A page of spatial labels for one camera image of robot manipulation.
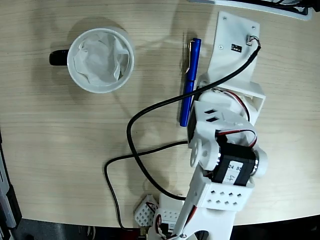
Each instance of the wood grain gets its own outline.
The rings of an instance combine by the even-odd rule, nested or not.
[[[236,224],[320,214],[320,15],[302,21],[270,13],[186,0],[4,0],[0,22],[0,127],[10,179],[23,217],[49,222],[118,226],[104,163],[130,152],[126,125],[139,110],[176,96],[182,86],[184,44],[203,40],[198,72],[206,71],[219,11],[261,24],[262,51],[253,81],[267,99],[257,122],[269,168]],[[80,89],[51,51],[80,33],[120,26],[136,45],[136,65],[119,90]],[[186,138],[178,103],[134,125],[138,149]],[[143,157],[155,179],[186,194],[193,169],[179,146]],[[145,194],[158,192],[133,159],[109,169],[123,224]]]

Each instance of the blue pen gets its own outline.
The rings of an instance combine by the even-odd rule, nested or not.
[[[198,61],[200,55],[200,47],[201,47],[201,39],[194,38],[190,41],[189,47],[189,67],[186,72],[184,93],[190,93],[194,90],[195,80],[197,76],[198,69]],[[188,125],[188,118],[190,107],[192,103],[192,96],[186,97],[182,100],[181,106],[181,118],[180,118],[180,126],[186,127]]]

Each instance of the mug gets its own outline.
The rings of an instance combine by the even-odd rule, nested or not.
[[[79,45],[89,36],[95,35],[97,33],[108,33],[115,35],[119,41],[126,46],[129,52],[128,58],[128,67],[122,74],[119,80],[111,85],[106,86],[96,86],[89,83],[86,76],[76,71],[74,57],[78,53]],[[78,36],[73,43],[71,44],[69,49],[56,50],[50,53],[49,55],[49,63],[53,66],[67,66],[69,74],[73,81],[82,89],[96,94],[110,93],[114,90],[122,87],[131,76],[131,73],[134,70],[135,65],[135,48],[133,41],[129,37],[128,33],[121,28],[108,26],[101,28],[94,28],[88,31],[85,31],[80,36]]]

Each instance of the black cable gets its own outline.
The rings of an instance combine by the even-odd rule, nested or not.
[[[308,4],[305,3],[304,0],[302,0],[298,3],[295,3],[295,4],[278,4],[277,2],[264,1],[264,0],[240,0],[240,2],[247,3],[247,4],[260,5],[260,6],[264,6],[264,7],[278,8],[278,9],[288,9],[288,8],[297,8],[297,7],[309,8],[310,7]]]
[[[136,160],[136,163],[138,164],[138,166],[140,167],[141,171],[143,172],[143,174],[146,176],[146,178],[160,191],[162,192],[163,194],[167,195],[168,197],[170,198],[173,198],[173,199],[176,199],[176,200],[181,200],[181,201],[184,201],[186,198],[185,197],[182,197],[182,196],[177,196],[177,195],[174,195],[168,191],[166,191],[164,188],[162,188],[153,178],[152,176],[148,173],[147,169],[145,168],[144,164],[142,163],[141,159],[139,158],[139,154],[137,153],[137,150],[135,148],[135,145],[134,145],[134,142],[133,142],[133,139],[132,139],[132,134],[131,134],[131,129],[132,129],[132,126],[133,124],[135,123],[135,121],[137,119],[139,119],[140,117],[142,117],[143,115],[145,115],[146,113],[149,113],[150,111],[152,110],[155,110],[155,109],[158,109],[158,108],[161,108],[165,105],[168,105],[168,104],[172,104],[174,102],[177,102],[179,100],[182,100],[184,98],[187,98],[187,97],[191,97],[195,94],[199,94],[199,93],[202,93],[203,91],[206,91],[206,90],[209,90],[209,89],[212,89],[220,84],[223,84],[225,83],[226,81],[234,78],[235,76],[237,76],[238,74],[240,74],[243,70],[245,70],[252,62],[253,60],[256,58],[256,56],[258,55],[258,52],[260,51],[261,47],[258,45],[258,47],[256,48],[256,50],[252,53],[252,55],[248,58],[248,60],[239,68],[237,69],[236,71],[230,73],[229,75],[223,77],[222,79],[216,81],[216,82],[213,82],[211,84],[208,84],[204,87],[201,87],[201,88],[198,88],[192,92],[189,92],[189,93],[185,93],[185,94],[182,94],[182,95],[179,95],[179,96],[175,96],[173,98],[170,98],[170,99],[167,99],[167,100],[164,100],[164,101],[161,101],[161,102],[158,102],[154,105],[151,105],[143,110],[141,110],[140,112],[138,112],[136,115],[134,115],[129,123],[127,124],[126,126],[126,138],[128,140],[128,144],[129,144],[129,147],[131,149],[131,152],[132,152],[132,155],[134,156],[135,160]]]
[[[275,2],[274,4],[279,5],[279,4],[281,4],[282,2],[284,2],[284,1],[285,1],[285,0],[280,0],[280,1]]]
[[[187,144],[188,141],[178,141],[178,142],[173,142],[173,143],[170,143],[170,144],[167,144],[167,145],[164,145],[164,146],[161,146],[161,147],[158,147],[156,149],[152,149],[152,150],[148,150],[148,151],[143,151],[141,153],[138,153],[138,156],[143,156],[143,155],[147,155],[147,154],[153,154],[153,153],[156,153],[156,152],[159,152],[161,150],[165,150],[165,149],[168,149],[168,148],[172,148],[174,146],[178,146],[178,145],[182,145],[182,144]],[[129,228],[126,228],[123,226],[122,222],[121,222],[121,214],[120,214],[120,207],[119,207],[119,203],[118,203],[118,200],[117,200],[117,196],[115,194],[115,191],[111,185],[111,182],[110,182],[110,179],[108,177],[108,166],[116,161],[119,161],[119,160],[124,160],[124,159],[129,159],[129,158],[132,158],[134,157],[133,154],[129,154],[129,155],[124,155],[124,156],[118,156],[116,158],[113,158],[109,161],[106,162],[106,164],[104,165],[104,176],[105,176],[105,180],[106,180],[106,183],[108,184],[109,188],[110,188],[110,191],[111,191],[111,194],[112,194],[112,197],[113,197],[113,200],[114,200],[114,204],[115,204],[115,209],[116,209],[116,216],[118,218],[118,222],[119,222],[119,225],[120,225],[120,228],[122,228],[123,230],[125,231],[132,231],[131,229]]]

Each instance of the rectangular hole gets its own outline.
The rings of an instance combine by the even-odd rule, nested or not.
[[[213,114],[215,112],[216,112],[215,110],[211,109],[211,110],[205,111],[204,113],[205,114]]]
[[[209,122],[209,123],[212,123],[212,122],[217,121],[217,120],[218,120],[218,118],[212,117],[212,118],[207,119],[206,121]]]

